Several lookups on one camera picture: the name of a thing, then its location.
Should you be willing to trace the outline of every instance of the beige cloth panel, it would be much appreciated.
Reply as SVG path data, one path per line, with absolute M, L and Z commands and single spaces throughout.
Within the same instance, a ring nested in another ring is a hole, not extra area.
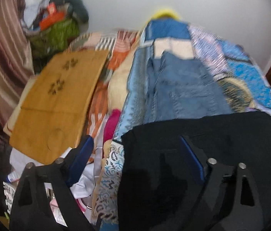
M 113 109 L 123 110 L 124 103 L 128 94 L 127 80 L 132 67 L 134 53 L 138 48 L 141 32 L 138 33 L 129 54 L 121 65 L 114 71 L 108 86 L 108 111 Z
M 194 59 L 190 40 L 175 38 L 159 38 L 154 41 L 154 57 L 161 58 L 164 51 L 171 52 L 180 59 Z
M 100 182 L 101 182 L 102 175 L 104 173 L 104 167 L 105 167 L 106 162 L 107 162 L 107 157 L 110 154 L 111 143 L 112 143 L 112 139 L 107 140 L 103 145 L 104 158 L 101 160 L 101 172 L 100 172 L 100 175 L 98 177 L 98 180 L 96 180 L 96 186 L 95 186 L 95 189 L 93 191 L 92 215 L 96 214 L 96 213 L 94 213 L 94 209 L 95 209 L 96 201 L 97 201 L 97 198 L 98 198 L 99 185 L 100 185 Z
M 24 102 L 25 98 L 27 97 L 27 94 L 33 87 L 34 83 L 36 82 L 38 75 L 31 76 L 30 79 L 28 80 L 27 84 L 25 85 L 25 88 L 21 94 L 20 100 L 16 108 L 13 110 L 13 113 L 11 114 L 10 118 L 6 122 L 3 131 L 5 134 L 11 136 L 11 133 L 13 132 L 13 128 L 15 126 L 15 123 L 18 119 L 22 103 Z
M 75 148 L 108 54 L 83 50 L 55 55 L 22 104 L 10 145 L 43 164 Z

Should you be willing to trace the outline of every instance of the striped curtain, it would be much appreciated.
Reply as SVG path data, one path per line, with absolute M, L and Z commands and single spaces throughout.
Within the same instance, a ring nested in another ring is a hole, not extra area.
M 30 44 L 20 24 L 25 0 L 0 0 L 0 140 L 3 127 L 33 74 Z

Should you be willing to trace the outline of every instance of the white wall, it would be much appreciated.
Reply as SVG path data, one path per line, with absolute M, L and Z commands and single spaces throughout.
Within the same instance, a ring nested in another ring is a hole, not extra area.
M 158 9 L 241 44 L 262 70 L 271 65 L 271 0 L 83 0 L 89 31 L 140 29 Z

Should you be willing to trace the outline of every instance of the metal screw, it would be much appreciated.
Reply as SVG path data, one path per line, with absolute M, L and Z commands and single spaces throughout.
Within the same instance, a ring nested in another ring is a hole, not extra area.
M 242 169 L 246 169 L 247 168 L 247 165 L 245 165 L 244 163 L 239 163 L 238 164 L 239 168 L 242 168 Z
M 25 167 L 26 168 L 32 168 L 35 164 L 32 162 L 29 162 Z
M 56 164 L 61 164 L 63 161 L 64 161 L 64 158 L 58 157 L 58 158 L 55 160 L 55 163 L 56 163 Z
M 217 160 L 215 158 L 209 158 L 207 161 L 208 161 L 208 163 L 210 163 L 212 165 L 217 164 Z

